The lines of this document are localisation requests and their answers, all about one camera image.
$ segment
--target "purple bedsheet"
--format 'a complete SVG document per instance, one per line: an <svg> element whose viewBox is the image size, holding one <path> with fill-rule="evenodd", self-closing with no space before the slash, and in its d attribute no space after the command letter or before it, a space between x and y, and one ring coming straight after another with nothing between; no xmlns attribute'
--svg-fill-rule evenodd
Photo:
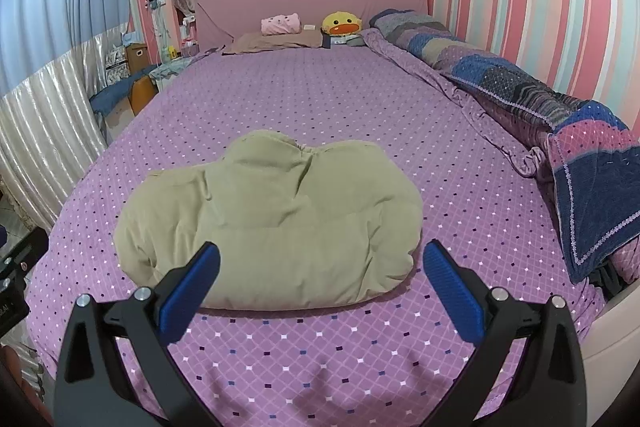
<svg viewBox="0 0 640 427"><path fill-rule="evenodd" d="M27 297L31 336L48 369L55 373L78 294L108 301L134 289L118 267L111 233L146 172L216 160L231 140L258 128L309 145L378 143L422 192L425 240L437 237L486 284L517 298L562 294L584 336L604 300L591 285L569 282L536 182L479 136L460 104L417 78L434 73L409 58L421 64L413 75L368 48L348 47L212 55L184 71L92 166L53 229ZM525 155L498 124L483 125L503 149ZM130 346L120 346L142 403L157 412ZM521 346L484 412L498 406ZM364 427L375 420L402 427L427 416L472 346L418 272L393 294L349 310L198 314L170 351L227 426Z"/></svg>

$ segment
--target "box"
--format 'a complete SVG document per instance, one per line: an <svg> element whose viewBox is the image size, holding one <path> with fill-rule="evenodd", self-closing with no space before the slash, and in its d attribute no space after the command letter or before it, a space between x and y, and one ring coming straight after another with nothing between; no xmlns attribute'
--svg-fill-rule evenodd
<svg viewBox="0 0 640 427"><path fill-rule="evenodd" d="M138 73L138 71L151 65L146 44L132 44L127 46L127 62L129 63L129 71L131 74Z"/></svg>

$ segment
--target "folded quilt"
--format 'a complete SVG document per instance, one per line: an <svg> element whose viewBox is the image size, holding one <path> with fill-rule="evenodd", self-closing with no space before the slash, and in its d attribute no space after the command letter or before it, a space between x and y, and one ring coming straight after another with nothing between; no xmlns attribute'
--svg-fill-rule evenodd
<svg viewBox="0 0 640 427"><path fill-rule="evenodd" d="M477 98L548 129L539 146L553 170L562 254L573 283L640 234L640 146L607 107L554 91L428 15L386 10L370 25Z"/></svg>

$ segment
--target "metal screw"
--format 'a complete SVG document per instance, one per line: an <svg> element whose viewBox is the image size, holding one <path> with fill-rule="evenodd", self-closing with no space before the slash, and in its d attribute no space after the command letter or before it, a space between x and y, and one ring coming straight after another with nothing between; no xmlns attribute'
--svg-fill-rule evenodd
<svg viewBox="0 0 640 427"><path fill-rule="evenodd" d="M506 301L509 298L509 292L500 286L491 290L491 296L498 302Z"/></svg>
<svg viewBox="0 0 640 427"><path fill-rule="evenodd" d="M76 304L81 308L88 306L90 302L91 302L91 295L87 295L86 293L83 293L81 296L78 297L78 300L76 300Z"/></svg>
<svg viewBox="0 0 640 427"><path fill-rule="evenodd" d="M551 304L555 306L555 308L562 309L566 306L566 301L559 295L554 295L551 297Z"/></svg>
<svg viewBox="0 0 640 427"><path fill-rule="evenodd" d="M133 296L138 301L146 301L151 296L151 289L147 288L146 286L142 288L138 288L136 292L133 294Z"/></svg>

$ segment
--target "stuffed toy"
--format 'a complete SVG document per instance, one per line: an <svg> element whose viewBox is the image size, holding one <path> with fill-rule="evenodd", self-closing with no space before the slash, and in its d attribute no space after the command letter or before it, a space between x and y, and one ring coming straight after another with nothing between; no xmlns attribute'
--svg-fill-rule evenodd
<svg viewBox="0 0 640 427"><path fill-rule="evenodd" d="M349 12L335 12L322 21L322 31L332 37L353 35L361 29L362 21Z"/></svg>

